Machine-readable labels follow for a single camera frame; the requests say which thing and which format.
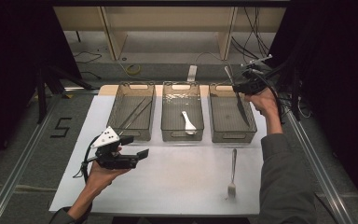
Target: white spoon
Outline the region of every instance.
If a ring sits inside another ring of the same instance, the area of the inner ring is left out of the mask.
[[[188,119],[187,113],[182,111],[183,117],[185,118],[185,130],[187,134],[196,134],[197,128]]]

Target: fork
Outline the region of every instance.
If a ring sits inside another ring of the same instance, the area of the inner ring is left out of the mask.
[[[235,184],[234,184],[234,175],[235,175],[235,163],[237,161],[237,149],[232,150],[232,173],[231,173],[231,183],[228,185],[228,196],[235,198]]]

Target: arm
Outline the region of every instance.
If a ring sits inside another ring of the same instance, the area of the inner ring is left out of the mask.
[[[126,170],[108,170],[102,168],[97,162],[92,163],[89,179],[85,188],[80,192],[77,200],[72,207],[60,209],[51,219],[51,224],[59,223],[82,223],[87,219],[91,210],[92,201],[107,186],[109,186],[116,177],[127,173]]]
[[[316,223],[308,174],[283,135],[275,99],[270,90],[245,96],[266,118],[267,136],[261,140],[259,223]]]

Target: printed number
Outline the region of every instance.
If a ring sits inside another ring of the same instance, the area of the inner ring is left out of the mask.
[[[58,122],[57,122],[57,125],[55,127],[55,130],[65,130],[65,133],[62,134],[62,135],[51,135],[50,138],[62,138],[62,137],[66,137],[66,134],[68,133],[69,131],[69,127],[60,127],[60,124],[61,124],[61,121],[63,119],[72,119],[72,118],[60,118],[58,119]]]

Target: hand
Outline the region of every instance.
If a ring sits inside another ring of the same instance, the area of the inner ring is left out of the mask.
[[[94,161],[89,172],[89,179],[86,183],[86,189],[91,190],[97,196],[103,189],[112,184],[112,181],[119,175],[123,175],[131,169],[108,170],[101,167],[98,162]]]
[[[130,169],[108,170],[94,161],[91,166],[91,171],[89,172],[86,187],[83,188],[76,202],[69,209],[68,215],[74,220],[78,220],[86,213],[94,198],[97,197],[103,189],[109,186],[116,177],[127,173],[129,170]]]
[[[279,116],[274,94],[269,88],[265,88],[255,95],[245,95],[244,99],[247,102],[252,102],[255,109],[260,111],[263,116]]]
[[[283,133],[277,103],[269,88],[265,88],[255,95],[245,95],[244,98],[245,101],[252,102],[255,109],[266,118],[267,134]]]

